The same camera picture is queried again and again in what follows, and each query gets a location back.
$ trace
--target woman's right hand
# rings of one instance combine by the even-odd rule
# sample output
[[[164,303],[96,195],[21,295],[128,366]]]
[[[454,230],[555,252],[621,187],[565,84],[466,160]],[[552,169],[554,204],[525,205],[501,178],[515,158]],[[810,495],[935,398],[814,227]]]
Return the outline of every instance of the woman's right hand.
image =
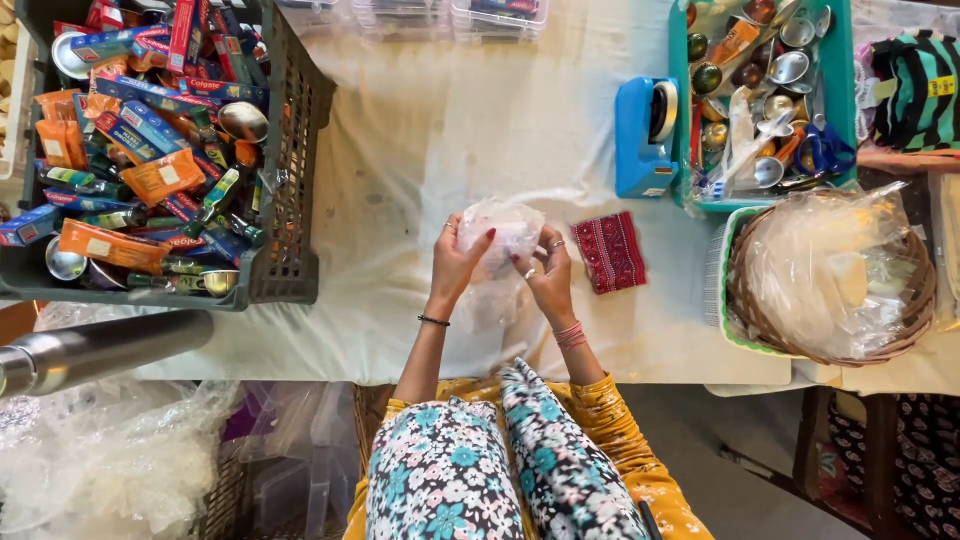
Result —
[[[543,226],[540,246],[546,250],[547,255],[535,252],[534,258],[543,263],[544,273],[538,271],[527,280],[537,300],[537,306],[546,315],[553,331],[564,331],[577,324],[577,318],[573,314],[573,300],[570,297],[570,255],[566,252],[565,245],[554,247],[563,239],[556,229]],[[512,255],[510,260],[521,277],[526,276],[533,268],[529,260],[518,255]]]

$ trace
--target scissors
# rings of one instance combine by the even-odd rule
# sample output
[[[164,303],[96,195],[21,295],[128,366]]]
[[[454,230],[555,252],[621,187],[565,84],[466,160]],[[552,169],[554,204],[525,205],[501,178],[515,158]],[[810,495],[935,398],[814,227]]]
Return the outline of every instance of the scissors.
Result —
[[[806,138],[793,154],[793,166],[803,176],[825,173],[843,174],[856,165],[856,149],[840,138],[827,123],[824,107],[824,72],[817,73],[817,87],[813,98],[812,121],[806,129]],[[813,157],[813,169],[808,169],[801,159],[809,151]]]

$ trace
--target gray plastic crate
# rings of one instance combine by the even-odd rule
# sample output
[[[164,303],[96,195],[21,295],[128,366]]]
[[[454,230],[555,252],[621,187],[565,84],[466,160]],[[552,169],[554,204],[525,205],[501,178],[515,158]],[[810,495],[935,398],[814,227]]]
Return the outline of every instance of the gray plastic crate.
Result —
[[[250,304],[268,302],[316,302],[320,264],[310,250],[310,224],[317,138],[329,123],[336,85],[310,59],[273,0],[244,0],[244,4],[247,7],[238,9],[238,16],[243,22],[262,25],[272,59],[266,172],[274,178],[277,171],[286,171],[288,180],[272,195],[264,189],[260,216],[270,239],[244,257],[239,285],[223,299],[71,288],[47,273],[43,255],[49,240],[45,239],[26,248],[0,246],[0,298],[222,311],[243,311]],[[89,5],[88,0],[16,0],[16,14],[37,43],[34,95],[61,88],[50,58],[54,20],[83,24]],[[31,125],[41,118],[40,107],[34,104]],[[33,163],[43,156],[43,147],[33,131],[24,135],[30,143],[27,162]],[[46,203],[45,186],[35,181],[35,174],[33,167],[27,168],[21,209]]]

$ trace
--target pink bangle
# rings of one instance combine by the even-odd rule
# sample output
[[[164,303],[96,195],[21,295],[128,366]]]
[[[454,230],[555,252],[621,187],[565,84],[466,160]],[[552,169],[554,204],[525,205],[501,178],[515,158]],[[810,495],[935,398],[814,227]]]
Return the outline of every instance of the pink bangle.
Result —
[[[584,335],[584,325],[579,322],[567,330],[555,331],[553,335],[557,338],[557,345],[560,346],[561,351],[570,351],[587,343],[587,337]]]

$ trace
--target stainless steel bottle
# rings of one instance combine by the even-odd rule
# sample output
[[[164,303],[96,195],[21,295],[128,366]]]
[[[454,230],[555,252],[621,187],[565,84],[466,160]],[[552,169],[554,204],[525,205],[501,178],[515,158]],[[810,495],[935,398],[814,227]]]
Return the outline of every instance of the stainless steel bottle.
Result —
[[[213,336],[206,311],[168,311],[38,331],[0,347],[0,397],[46,396],[199,349]]]

